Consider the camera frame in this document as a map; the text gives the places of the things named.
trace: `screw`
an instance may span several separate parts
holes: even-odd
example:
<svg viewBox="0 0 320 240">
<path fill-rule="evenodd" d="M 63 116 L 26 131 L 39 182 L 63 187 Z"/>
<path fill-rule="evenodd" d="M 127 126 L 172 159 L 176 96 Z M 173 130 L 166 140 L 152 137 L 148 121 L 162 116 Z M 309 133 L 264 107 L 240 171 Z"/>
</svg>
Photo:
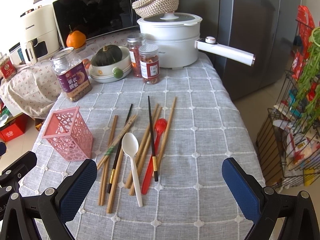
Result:
<svg viewBox="0 0 320 240">
<path fill-rule="evenodd" d="M 47 196 L 51 196 L 53 193 L 54 193 L 54 188 L 52 187 L 49 187 L 47 188 L 44 193 L 47 195 Z"/>
<path fill-rule="evenodd" d="M 264 192 L 267 193 L 268 195 L 272 195 L 275 192 L 275 190 L 271 187 L 265 187 Z"/>
<path fill-rule="evenodd" d="M 15 200 L 15 199 L 17 199 L 19 197 L 19 194 L 18 193 L 12 193 L 12 195 L 11 195 L 11 199 L 12 200 Z"/>
<path fill-rule="evenodd" d="M 306 191 L 302 191 L 300 194 L 301 194 L 301 196 L 302 196 L 303 198 L 308 198 L 308 197 L 309 197 L 309 193 L 306 192 Z"/>
</svg>

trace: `blue gripper pad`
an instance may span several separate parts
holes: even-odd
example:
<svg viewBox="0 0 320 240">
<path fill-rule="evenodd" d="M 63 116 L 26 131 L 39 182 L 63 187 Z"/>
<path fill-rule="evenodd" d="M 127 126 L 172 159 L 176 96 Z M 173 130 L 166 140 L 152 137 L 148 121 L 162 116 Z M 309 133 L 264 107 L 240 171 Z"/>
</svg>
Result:
<svg viewBox="0 0 320 240">
<path fill-rule="evenodd" d="M 90 159 L 85 160 L 72 176 L 66 178 L 66 185 L 61 190 L 62 196 L 58 195 L 60 192 L 56 196 L 61 198 L 59 217 L 63 223 L 75 218 L 96 178 L 97 165 Z"/>
<path fill-rule="evenodd" d="M 0 156 L 4 155 L 7 151 L 7 147 L 4 142 L 0 142 Z"/>
<path fill-rule="evenodd" d="M 236 199 L 243 215 L 247 220 L 256 224 L 260 218 L 260 204 L 257 195 L 246 182 L 241 171 L 247 175 L 238 165 L 236 168 L 234 158 L 227 158 L 222 163 L 222 176 L 228 185 L 233 197 Z"/>
</svg>

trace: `table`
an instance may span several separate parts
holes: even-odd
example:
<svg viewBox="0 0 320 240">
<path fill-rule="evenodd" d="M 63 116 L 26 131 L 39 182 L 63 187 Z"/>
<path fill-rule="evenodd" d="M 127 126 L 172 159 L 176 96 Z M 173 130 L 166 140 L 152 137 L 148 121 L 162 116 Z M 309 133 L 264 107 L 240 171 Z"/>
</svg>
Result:
<svg viewBox="0 0 320 240">
<path fill-rule="evenodd" d="M 92 158 L 98 162 L 107 147 L 115 114 L 119 116 L 116 130 L 119 132 L 130 104 L 134 104 L 133 114 L 137 113 L 138 119 L 131 132 L 140 141 L 148 123 L 148 95 L 153 106 L 159 103 L 163 107 L 161 117 L 165 118 L 169 116 L 173 98 L 178 97 L 159 182 L 151 182 L 148 194 L 143 196 L 143 208 L 124 188 L 130 170 L 130 160 L 124 157 L 114 213 L 106 214 L 106 206 L 97 205 L 100 170 L 75 219 L 67 223 L 75 239 L 241 240 L 251 228 L 252 222 L 244 219 L 222 178 L 222 162 L 232 156 L 262 186 L 264 179 L 239 111 L 211 62 L 199 53 L 194 64 L 180 70 L 161 69 L 160 75 L 162 80 L 156 85 L 145 85 L 132 74 L 110 84 L 92 81 L 92 91 L 78 102 L 71 103 L 60 95 L 54 104 L 52 111 L 80 106 L 94 137 Z M 81 164 L 65 161 L 42 140 L 44 127 L 33 147 L 37 166 L 21 182 L 20 192 L 24 196 L 57 187 Z M 47 240 L 43 224 L 41 221 L 37 224 Z"/>
</svg>

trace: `stainless steel refrigerator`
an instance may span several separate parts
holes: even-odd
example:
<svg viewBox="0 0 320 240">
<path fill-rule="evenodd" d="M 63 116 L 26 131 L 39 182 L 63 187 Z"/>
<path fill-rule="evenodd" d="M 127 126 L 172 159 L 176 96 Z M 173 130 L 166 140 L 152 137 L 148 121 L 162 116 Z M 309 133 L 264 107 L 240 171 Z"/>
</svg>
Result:
<svg viewBox="0 0 320 240">
<path fill-rule="evenodd" d="M 231 99 L 276 82 L 289 60 L 300 0 L 180 0 L 179 12 L 199 15 L 201 37 L 256 55 L 253 67 L 208 53 Z"/>
</svg>

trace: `white pot lid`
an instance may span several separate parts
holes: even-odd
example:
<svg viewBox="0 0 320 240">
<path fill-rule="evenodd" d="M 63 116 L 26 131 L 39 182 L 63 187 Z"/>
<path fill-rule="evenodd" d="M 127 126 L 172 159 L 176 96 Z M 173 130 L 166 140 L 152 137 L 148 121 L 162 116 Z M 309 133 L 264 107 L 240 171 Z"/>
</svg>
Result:
<svg viewBox="0 0 320 240">
<path fill-rule="evenodd" d="M 165 13 L 149 18 L 138 19 L 138 24 L 151 24 L 156 26 L 177 26 L 186 25 L 193 26 L 202 21 L 202 18 L 198 15 L 189 13 Z"/>
</svg>

